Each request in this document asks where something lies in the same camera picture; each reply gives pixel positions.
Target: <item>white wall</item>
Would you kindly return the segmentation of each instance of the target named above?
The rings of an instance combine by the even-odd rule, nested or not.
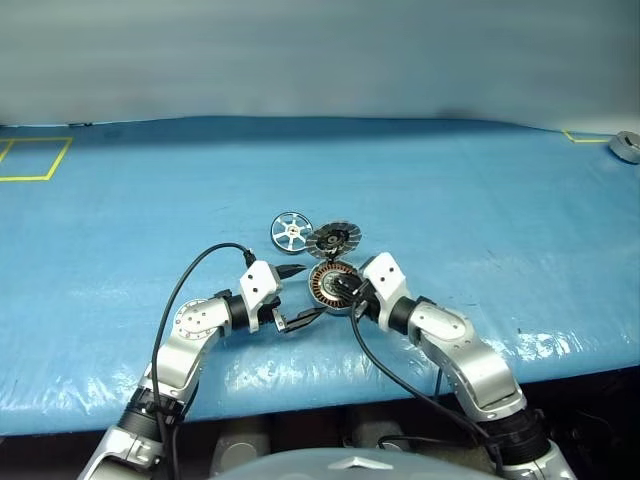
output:
[[[0,124],[470,116],[640,130],[639,0],[1,0]]]

